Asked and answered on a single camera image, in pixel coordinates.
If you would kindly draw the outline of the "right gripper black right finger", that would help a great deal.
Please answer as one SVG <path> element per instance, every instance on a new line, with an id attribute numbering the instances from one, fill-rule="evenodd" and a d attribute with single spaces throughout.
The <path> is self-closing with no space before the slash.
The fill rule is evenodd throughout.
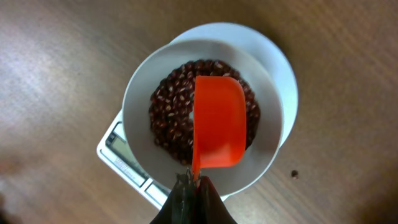
<path id="1" fill-rule="evenodd" d="M 229 214 L 209 177 L 200 178 L 196 193 L 196 224 L 237 224 Z"/>

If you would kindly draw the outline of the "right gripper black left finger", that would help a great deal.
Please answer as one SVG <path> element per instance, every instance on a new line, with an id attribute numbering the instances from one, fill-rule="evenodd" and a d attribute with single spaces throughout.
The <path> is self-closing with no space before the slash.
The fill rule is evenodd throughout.
<path id="1" fill-rule="evenodd" d="M 197 183 L 190 169 L 176 174 L 177 181 L 150 224 L 191 224 L 197 200 Z"/>

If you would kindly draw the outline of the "orange plastic measuring scoop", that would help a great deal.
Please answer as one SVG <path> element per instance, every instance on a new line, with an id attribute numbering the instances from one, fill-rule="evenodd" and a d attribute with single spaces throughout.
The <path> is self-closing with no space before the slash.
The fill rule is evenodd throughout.
<path id="1" fill-rule="evenodd" d="M 195 179 L 202 169 L 235 166 L 246 148 L 246 103 L 231 77 L 199 76 L 193 106 Z"/>

